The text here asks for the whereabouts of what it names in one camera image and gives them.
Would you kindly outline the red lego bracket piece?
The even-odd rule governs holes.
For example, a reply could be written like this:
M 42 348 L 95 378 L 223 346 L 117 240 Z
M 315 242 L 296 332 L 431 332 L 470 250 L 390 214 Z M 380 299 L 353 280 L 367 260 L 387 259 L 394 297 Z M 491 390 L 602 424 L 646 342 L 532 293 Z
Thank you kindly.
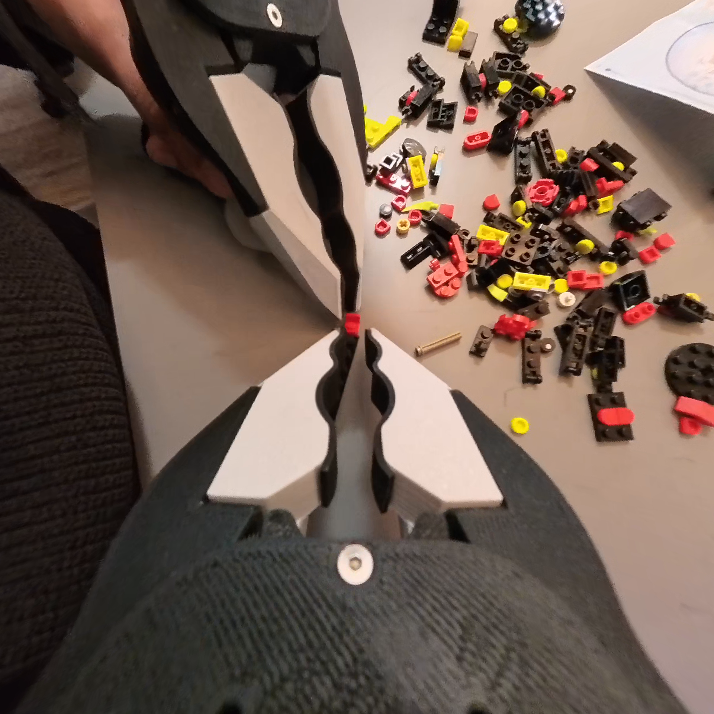
M 683 435 L 699 435 L 704 428 L 713 428 L 713 405 L 706 401 L 680 396 L 675 402 L 674 412 Z

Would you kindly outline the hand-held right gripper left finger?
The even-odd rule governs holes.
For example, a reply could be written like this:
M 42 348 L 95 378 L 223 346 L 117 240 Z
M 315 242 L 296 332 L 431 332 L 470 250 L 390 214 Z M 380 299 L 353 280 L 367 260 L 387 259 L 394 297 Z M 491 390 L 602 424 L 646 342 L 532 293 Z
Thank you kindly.
M 289 512 L 296 522 L 335 495 L 335 420 L 358 345 L 336 329 L 258 387 L 208 488 L 211 502 Z

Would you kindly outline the dark round studded lego dome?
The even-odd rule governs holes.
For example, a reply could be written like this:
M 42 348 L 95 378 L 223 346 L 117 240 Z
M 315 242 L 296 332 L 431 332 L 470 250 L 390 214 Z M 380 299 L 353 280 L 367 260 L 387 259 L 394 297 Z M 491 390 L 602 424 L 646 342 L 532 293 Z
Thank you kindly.
M 522 33 L 534 40 L 552 36 L 566 16 L 562 1 L 517 1 L 514 12 Z

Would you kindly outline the white instruction booklet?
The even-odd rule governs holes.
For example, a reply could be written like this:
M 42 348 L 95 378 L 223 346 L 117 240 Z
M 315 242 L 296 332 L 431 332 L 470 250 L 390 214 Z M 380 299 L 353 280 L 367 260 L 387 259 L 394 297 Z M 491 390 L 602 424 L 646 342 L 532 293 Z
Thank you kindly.
M 585 71 L 658 138 L 713 154 L 712 1 L 657 20 Z

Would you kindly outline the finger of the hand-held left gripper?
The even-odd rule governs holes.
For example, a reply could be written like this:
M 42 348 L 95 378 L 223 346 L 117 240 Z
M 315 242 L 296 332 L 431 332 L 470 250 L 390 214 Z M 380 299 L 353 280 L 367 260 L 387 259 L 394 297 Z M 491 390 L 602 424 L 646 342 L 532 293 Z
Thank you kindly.
M 337 309 L 359 311 L 366 183 L 342 79 L 318 75 L 290 104 L 290 120 L 314 189 L 328 260 L 337 270 Z
M 248 218 L 252 230 L 296 282 L 342 318 L 341 274 L 300 186 L 286 112 L 244 73 L 213 75 L 210 81 L 266 205 Z

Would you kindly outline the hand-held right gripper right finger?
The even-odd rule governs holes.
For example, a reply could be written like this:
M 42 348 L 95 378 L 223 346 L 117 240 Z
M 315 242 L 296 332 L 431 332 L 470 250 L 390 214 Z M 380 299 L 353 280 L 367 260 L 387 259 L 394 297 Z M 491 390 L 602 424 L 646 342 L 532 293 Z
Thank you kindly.
M 370 399 L 380 414 L 370 476 L 380 513 L 414 525 L 424 514 L 501 507 L 504 496 L 456 392 L 378 330 L 364 336 Z

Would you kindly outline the person's left hand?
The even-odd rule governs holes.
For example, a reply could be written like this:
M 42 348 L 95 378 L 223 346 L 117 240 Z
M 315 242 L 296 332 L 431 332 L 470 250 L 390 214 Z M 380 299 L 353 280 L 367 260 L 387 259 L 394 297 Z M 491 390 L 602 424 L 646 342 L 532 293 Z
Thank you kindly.
M 220 199 L 233 197 L 226 176 L 174 127 L 153 99 L 149 99 L 140 114 L 148 130 L 146 152 L 152 161 L 197 181 Z

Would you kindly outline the dark knitted sweater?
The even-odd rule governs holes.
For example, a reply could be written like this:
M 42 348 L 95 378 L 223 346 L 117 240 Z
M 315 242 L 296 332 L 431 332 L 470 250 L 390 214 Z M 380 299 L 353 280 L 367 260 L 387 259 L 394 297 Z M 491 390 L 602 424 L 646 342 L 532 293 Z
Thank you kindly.
M 2 713 L 75 624 L 139 490 L 102 237 L 2 167 Z

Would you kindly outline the pile of lego pieces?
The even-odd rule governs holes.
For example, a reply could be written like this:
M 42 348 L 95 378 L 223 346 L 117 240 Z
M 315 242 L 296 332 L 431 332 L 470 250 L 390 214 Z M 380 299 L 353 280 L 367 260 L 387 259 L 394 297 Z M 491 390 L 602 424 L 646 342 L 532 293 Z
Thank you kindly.
M 513 117 L 499 109 L 505 96 L 468 100 L 460 83 L 465 65 L 491 66 L 504 52 L 491 30 L 512 1 L 462 1 L 457 19 L 477 35 L 471 58 L 421 39 L 431 1 L 349 1 L 351 37 L 358 54 L 367 117 L 397 113 L 398 97 L 421 87 L 407 68 L 419 53 L 445 85 L 435 99 L 456 103 L 453 129 L 429 129 L 428 110 L 405 118 L 381 151 L 413 138 L 427 149 L 444 148 L 436 186 L 412 190 L 410 200 L 453 207 L 452 220 L 467 230 L 470 278 L 452 297 L 437 296 L 427 281 L 430 253 L 413 268 L 401 254 L 436 228 L 412 228 L 407 238 L 393 228 L 371 236 L 366 246 L 363 313 L 399 345 L 444 331 L 462 331 L 456 347 L 435 352 L 426 363 L 460 388 L 477 393 L 515 389 L 515 340 L 496 335 L 485 357 L 467 356 L 477 325 L 491 326 L 503 314 L 526 310 L 528 290 L 501 288 L 505 263 L 512 272 L 550 275 L 550 312 L 536 318 L 544 338 L 553 334 L 555 356 L 542 368 L 546 385 L 582 389 L 601 365 L 592 353 L 624 351 L 615 389 L 656 390 L 664 363 L 684 344 L 713 345 L 713 320 L 687 322 L 696 311 L 713 312 L 713 198 L 702 178 L 701 151 L 673 147 L 635 119 L 611 91 L 602 89 L 585 66 L 615 49 L 635 31 L 678 11 L 685 1 L 565 1 L 564 27 L 553 39 L 529 41 L 522 62 L 540 86 L 573 99 L 541 98 L 517 90 L 516 108 L 531 119 L 518 130 L 509 155 L 488 151 Z

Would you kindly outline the round black lego plate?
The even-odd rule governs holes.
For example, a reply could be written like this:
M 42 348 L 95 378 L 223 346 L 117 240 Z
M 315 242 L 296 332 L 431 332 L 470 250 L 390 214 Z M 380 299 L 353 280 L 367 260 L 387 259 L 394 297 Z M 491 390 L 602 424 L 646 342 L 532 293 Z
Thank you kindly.
M 684 344 L 674 349 L 664 363 L 670 391 L 713 405 L 713 346 L 705 343 Z

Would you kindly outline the black plate with red tile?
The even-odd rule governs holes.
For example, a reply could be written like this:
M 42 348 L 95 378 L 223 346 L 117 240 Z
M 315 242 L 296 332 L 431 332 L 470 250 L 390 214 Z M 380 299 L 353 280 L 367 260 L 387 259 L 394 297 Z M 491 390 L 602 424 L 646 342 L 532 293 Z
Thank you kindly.
M 587 395 L 588 409 L 598 443 L 622 443 L 634 440 L 635 415 L 621 391 Z

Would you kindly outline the brass bolt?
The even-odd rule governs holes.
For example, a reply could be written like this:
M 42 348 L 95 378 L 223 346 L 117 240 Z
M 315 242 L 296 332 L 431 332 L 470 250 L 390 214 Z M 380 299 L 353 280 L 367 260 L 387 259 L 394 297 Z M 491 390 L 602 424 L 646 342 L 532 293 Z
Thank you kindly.
M 460 332 L 454 332 L 454 333 L 451 333 L 448 335 L 444 335 L 444 336 L 437 338 L 433 341 L 429 341 L 427 343 L 417 345 L 414 348 L 414 354 L 418 358 L 420 358 L 422 356 L 426 356 L 427 354 L 432 353 L 434 351 L 440 350 L 440 349 L 450 346 L 452 344 L 459 343 L 461 338 L 462 338 L 462 335 Z

